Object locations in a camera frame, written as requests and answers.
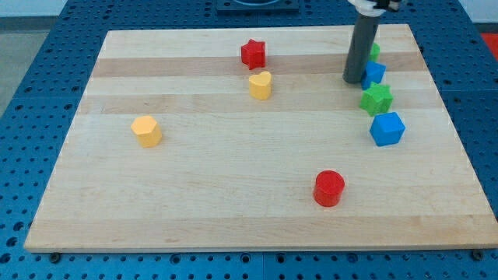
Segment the white rod mount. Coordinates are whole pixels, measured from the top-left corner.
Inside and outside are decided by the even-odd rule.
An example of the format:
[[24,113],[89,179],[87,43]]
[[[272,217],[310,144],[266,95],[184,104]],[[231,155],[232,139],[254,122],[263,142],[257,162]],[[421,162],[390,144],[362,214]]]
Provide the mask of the white rod mount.
[[363,16],[382,16],[385,12],[397,12],[401,0],[348,0]]

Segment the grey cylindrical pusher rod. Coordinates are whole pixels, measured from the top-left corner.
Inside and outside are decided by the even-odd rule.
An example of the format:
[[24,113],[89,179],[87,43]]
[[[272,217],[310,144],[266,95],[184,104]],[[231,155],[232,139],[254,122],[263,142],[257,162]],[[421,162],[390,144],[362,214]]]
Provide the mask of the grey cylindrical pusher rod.
[[342,75],[345,82],[349,84],[361,82],[369,61],[379,22],[379,16],[358,15]]

